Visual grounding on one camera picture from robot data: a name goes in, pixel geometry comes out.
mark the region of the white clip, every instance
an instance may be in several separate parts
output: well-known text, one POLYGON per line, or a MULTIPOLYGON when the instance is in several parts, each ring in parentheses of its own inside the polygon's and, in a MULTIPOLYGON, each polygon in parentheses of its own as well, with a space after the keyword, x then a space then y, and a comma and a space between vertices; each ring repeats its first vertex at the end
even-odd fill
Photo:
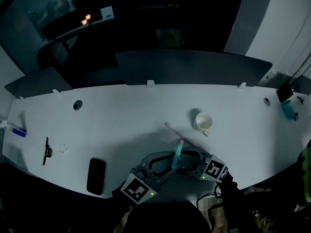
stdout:
POLYGON ((56 90, 56 89, 53 89, 52 90, 55 94, 60 94, 60 91, 56 90))
POLYGON ((155 81, 154 80, 148 80, 147 81, 147 88, 154 88, 155 87, 155 81))
POLYGON ((238 89, 241 90, 244 87, 246 87, 246 82, 242 82, 241 84, 238 85, 238 89))

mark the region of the black cable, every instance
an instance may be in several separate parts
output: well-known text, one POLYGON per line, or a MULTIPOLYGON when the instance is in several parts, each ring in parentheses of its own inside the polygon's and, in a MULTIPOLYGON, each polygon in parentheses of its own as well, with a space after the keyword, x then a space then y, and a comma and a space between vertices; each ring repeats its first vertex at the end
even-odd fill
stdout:
MULTIPOLYGON (((205 197, 207 197, 207 196, 212 195, 212 196, 215 196, 217 199, 220 199, 220 198, 222 197, 222 195, 221 195, 220 193, 216 192, 217 187, 218 187, 218 184, 216 184, 215 189, 214 189, 214 192, 206 193, 206 194, 204 194, 202 197, 200 197, 200 198, 196 201, 196 208, 199 209, 199 201, 200 201, 202 198, 205 198, 205 197)), ((213 215, 212 215, 212 210, 213 210, 213 209, 216 209, 216 208, 218 208, 218 207, 222 207, 223 205, 224 205, 223 203, 215 204, 215 205, 213 205, 212 207, 210 207, 210 208, 207 210, 208 218, 209 218, 209 221, 210 221, 210 223, 211 223, 211 225, 212 225, 211 232, 213 232, 214 227, 215 227, 215 218, 214 218, 213 215)))

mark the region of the tabletop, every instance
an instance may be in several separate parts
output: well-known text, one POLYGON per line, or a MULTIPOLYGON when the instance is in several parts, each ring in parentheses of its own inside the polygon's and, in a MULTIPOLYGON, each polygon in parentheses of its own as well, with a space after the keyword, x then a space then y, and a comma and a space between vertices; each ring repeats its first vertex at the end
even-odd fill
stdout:
MULTIPOLYGON (((3 154, 40 178, 88 195, 93 195, 86 190, 89 160, 103 159, 106 174, 99 197, 108 198, 146 155, 174 151, 178 138, 164 126, 169 122, 225 161, 242 189, 289 167, 309 142, 311 100, 299 96, 304 104, 297 94, 291 97, 298 121, 285 117, 275 89, 265 87, 112 85, 14 100, 8 119, 26 127, 28 135, 6 131, 3 154), (83 106, 75 111, 77 100, 83 106), (198 112, 213 119, 208 137, 192 128, 198 112), (43 166, 47 136, 53 156, 43 166)), ((154 200, 193 200, 214 186, 174 174, 154 200)))

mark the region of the smartphone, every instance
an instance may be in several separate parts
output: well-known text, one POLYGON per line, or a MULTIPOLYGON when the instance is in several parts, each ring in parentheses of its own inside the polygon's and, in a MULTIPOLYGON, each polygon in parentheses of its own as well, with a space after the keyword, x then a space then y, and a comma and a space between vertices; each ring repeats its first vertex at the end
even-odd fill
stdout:
POLYGON ((92 158, 89 161, 87 190, 93 194, 100 195, 104 189, 106 162, 100 159, 92 158))

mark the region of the cup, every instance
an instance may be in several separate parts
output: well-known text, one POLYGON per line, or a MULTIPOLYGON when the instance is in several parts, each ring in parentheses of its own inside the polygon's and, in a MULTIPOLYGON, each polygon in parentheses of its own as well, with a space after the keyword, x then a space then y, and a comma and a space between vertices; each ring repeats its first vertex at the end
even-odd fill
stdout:
POLYGON ((205 112, 199 113, 195 121, 193 122, 193 128, 202 133, 203 135, 207 136, 207 133, 209 132, 210 127, 213 124, 213 120, 211 116, 205 112))

